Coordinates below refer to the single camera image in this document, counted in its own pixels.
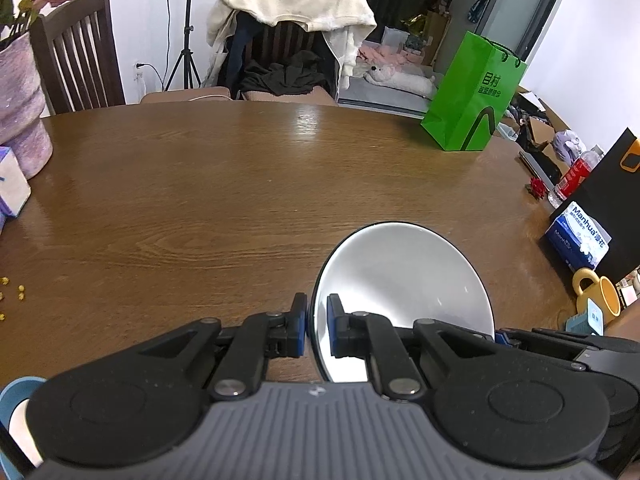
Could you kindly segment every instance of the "plastic bottle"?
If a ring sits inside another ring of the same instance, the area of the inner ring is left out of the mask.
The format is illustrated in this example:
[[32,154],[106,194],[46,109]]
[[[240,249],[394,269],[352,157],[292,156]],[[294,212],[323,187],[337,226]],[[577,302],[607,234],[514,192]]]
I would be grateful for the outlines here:
[[576,161],[572,164],[569,171],[566,172],[564,177],[560,179],[560,182],[549,191],[549,202],[554,208],[560,207],[564,202],[582,183],[582,181],[589,176],[593,168],[602,160],[604,153],[598,145],[593,149],[584,152]]

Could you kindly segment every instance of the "tissue box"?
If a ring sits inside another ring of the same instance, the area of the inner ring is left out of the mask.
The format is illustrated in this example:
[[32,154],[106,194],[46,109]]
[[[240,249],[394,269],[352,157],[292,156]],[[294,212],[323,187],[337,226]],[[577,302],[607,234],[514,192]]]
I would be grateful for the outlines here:
[[546,231],[546,237],[575,272],[595,269],[609,250],[609,234],[575,202]]
[[564,329],[574,334],[603,335],[602,311],[593,301],[587,300],[587,310],[567,319]]
[[31,187],[14,152],[11,148],[0,146],[0,213],[18,216],[30,194]]

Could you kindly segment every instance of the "orange tag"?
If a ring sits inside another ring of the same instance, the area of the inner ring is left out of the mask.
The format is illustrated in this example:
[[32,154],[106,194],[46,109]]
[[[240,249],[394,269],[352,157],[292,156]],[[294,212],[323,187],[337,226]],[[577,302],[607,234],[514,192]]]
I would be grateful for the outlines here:
[[622,157],[620,168],[629,173],[635,173],[640,168],[640,139],[636,139],[625,156]]

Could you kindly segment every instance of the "cream sweater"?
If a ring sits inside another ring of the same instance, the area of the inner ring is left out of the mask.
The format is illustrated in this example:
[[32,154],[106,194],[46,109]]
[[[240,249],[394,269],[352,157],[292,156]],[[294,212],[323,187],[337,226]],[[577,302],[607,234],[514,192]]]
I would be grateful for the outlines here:
[[349,87],[358,48],[376,27],[366,0],[218,0],[207,18],[207,43],[212,47],[204,86],[214,86],[225,60],[226,38],[236,31],[236,14],[244,10],[271,27],[282,21],[299,24],[307,32],[322,31],[340,65],[340,87]]

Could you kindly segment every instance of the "seat cushion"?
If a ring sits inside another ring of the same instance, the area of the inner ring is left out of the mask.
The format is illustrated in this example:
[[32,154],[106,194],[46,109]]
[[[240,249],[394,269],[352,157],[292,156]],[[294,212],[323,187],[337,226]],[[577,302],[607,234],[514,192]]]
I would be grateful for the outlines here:
[[231,94],[229,89],[223,86],[169,90],[167,92],[151,92],[142,98],[140,104],[191,101],[193,99],[198,101],[226,101],[231,99]]
[[321,86],[314,86],[308,94],[300,95],[273,95],[268,92],[249,91],[242,92],[242,97],[247,101],[276,101],[279,103],[300,103],[307,105],[337,106],[338,104]]

